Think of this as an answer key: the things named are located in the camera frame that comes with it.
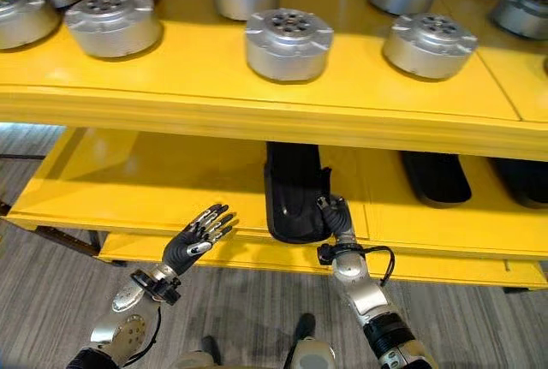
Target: yellow table surface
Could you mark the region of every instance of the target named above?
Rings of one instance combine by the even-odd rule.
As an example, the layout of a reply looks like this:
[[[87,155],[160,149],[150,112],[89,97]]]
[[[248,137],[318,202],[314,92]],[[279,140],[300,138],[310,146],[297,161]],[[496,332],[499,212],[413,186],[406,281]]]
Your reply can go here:
[[[479,38],[479,57],[520,119],[548,122],[548,71],[544,66],[548,41],[524,39],[497,27],[488,15],[499,0],[440,1],[453,19]]]
[[[0,53],[0,119],[548,160],[546,125],[520,121],[480,53],[450,80],[417,80],[382,58],[394,18],[365,0],[282,5],[337,32],[313,82],[254,74],[244,24],[216,15],[211,0],[161,0],[164,38],[143,57],[88,57],[64,26],[40,45]],[[432,11],[450,9],[436,0]]]
[[[287,245],[266,237],[261,242],[237,241],[227,235],[198,265],[262,269],[268,271],[330,274],[329,266],[318,263],[317,245]],[[109,234],[99,257],[159,261],[168,236]],[[370,253],[366,256],[372,277],[382,277],[388,256]],[[468,285],[518,286],[548,288],[537,262],[500,259],[464,259],[430,255],[396,254],[392,279],[419,282],[463,283]]]
[[[321,146],[331,190],[350,202],[357,236],[399,252],[548,259],[548,211],[503,190],[485,158],[462,157],[473,198],[452,209],[422,205],[396,152]],[[7,219],[36,225],[173,235],[215,202],[231,205],[235,239],[270,239],[260,141],[112,129],[68,129]]]

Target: wire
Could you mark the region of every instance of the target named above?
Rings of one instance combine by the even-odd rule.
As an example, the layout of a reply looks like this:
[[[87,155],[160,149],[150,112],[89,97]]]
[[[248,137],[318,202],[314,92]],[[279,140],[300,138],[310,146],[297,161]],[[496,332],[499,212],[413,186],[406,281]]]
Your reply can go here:
[[[386,251],[390,254],[390,260],[388,262],[388,266],[386,267],[386,272],[384,273],[384,277],[380,280],[380,286],[383,287],[390,279],[390,276],[396,267],[396,256],[394,256],[394,252],[392,252],[392,249],[385,245],[379,245],[378,247],[368,247],[367,249],[364,248],[363,254],[365,255],[366,253],[381,251]]]
[[[154,345],[154,343],[156,343],[156,337],[158,336],[158,332],[160,331],[160,325],[161,324],[162,324],[162,313],[160,312],[160,307],[158,307],[158,321],[156,323],[156,330],[154,331],[154,335],[152,335],[151,341],[148,343],[148,345],[146,345],[146,348],[141,350],[138,354],[134,354],[133,356],[131,356],[129,358],[128,362],[123,367],[133,365],[133,363],[135,363],[137,360],[141,359],[143,356],[146,355],[146,353],[149,350],[151,350],[152,345]]]

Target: robotic hand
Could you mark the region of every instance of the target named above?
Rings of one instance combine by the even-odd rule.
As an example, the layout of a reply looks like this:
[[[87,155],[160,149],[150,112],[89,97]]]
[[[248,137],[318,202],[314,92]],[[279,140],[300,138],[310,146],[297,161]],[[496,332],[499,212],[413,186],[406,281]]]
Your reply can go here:
[[[332,265],[335,278],[363,328],[369,346],[382,369],[437,368],[433,358],[403,321],[382,287],[394,269],[394,253],[388,247],[364,248],[357,243],[348,205],[343,198],[318,199],[325,224],[337,242],[318,248],[322,265]],[[390,252],[390,263],[380,284],[367,271],[366,253]]]
[[[180,295],[178,277],[215,243],[232,230],[235,214],[224,213],[227,205],[214,205],[198,215],[164,249],[162,263],[148,273],[137,270],[131,281],[112,301],[92,332],[91,343],[68,364],[67,369],[119,369],[140,359],[155,342],[159,329],[161,302],[175,304]],[[145,339],[154,315],[158,324],[148,347],[136,354]]]

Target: floor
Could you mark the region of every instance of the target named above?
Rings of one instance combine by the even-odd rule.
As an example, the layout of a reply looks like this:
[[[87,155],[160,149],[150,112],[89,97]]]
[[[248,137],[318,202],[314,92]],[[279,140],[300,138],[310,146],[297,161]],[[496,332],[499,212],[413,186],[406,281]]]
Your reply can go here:
[[[45,154],[62,131],[0,123],[0,153]],[[0,199],[13,203],[38,165],[0,160]],[[102,264],[5,222],[0,235],[0,367],[64,368],[135,265]],[[442,368],[548,367],[548,291],[401,282],[388,291]],[[135,368],[165,368],[207,334],[228,364],[280,367],[303,312],[316,315],[317,337],[332,345],[339,367],[377,367],[327,277],[195,267],[181,294]]]

